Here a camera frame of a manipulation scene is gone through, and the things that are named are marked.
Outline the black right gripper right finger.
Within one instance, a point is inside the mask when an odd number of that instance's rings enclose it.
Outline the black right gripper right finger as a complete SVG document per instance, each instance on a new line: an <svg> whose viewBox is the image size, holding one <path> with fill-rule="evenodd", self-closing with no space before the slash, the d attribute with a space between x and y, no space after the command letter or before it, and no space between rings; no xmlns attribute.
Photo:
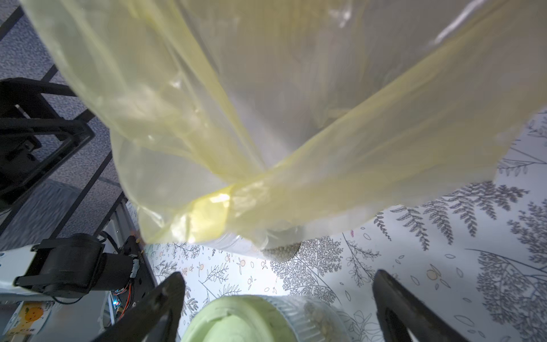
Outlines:
<svg viewBox="0 0 547 342"><path fill-rule="evenodd" d="M377 319L386 341L465 341L383 269L373 279Z"/></svg>

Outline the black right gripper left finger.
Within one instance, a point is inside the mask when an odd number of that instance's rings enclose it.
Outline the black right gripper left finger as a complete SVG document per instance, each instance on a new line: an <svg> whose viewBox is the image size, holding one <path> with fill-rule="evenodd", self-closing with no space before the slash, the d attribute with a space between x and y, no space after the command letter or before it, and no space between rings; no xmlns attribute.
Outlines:
<svg viewBox="0 0 547 342"><path fill-rule="evenodd" d="M168 276L95 341L179 341L178 326L185 301L181 273Z"/></svg>

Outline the clear jar of mung beans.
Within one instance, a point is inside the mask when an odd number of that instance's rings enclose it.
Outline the clear jar of mung beans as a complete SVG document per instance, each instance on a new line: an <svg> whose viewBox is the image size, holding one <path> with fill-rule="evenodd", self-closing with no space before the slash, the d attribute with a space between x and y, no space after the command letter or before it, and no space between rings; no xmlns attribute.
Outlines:
<svg viewBox="0 0 547 342"><path fill-rule="evenodd" d="M262 296L287 320L297 341L350 342L336 310L307 296Z"/></svg>

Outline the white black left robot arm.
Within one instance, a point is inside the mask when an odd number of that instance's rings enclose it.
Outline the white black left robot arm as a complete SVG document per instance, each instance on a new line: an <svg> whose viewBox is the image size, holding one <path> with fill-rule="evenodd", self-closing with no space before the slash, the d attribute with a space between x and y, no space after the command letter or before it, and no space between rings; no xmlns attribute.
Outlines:
<svg viewBox="0 0 547 342"><path fill-rule="evenodd" d="M1 294L80 299L127 288L143 268L134 237L114 253L87 234L1 252Z"/></svg>

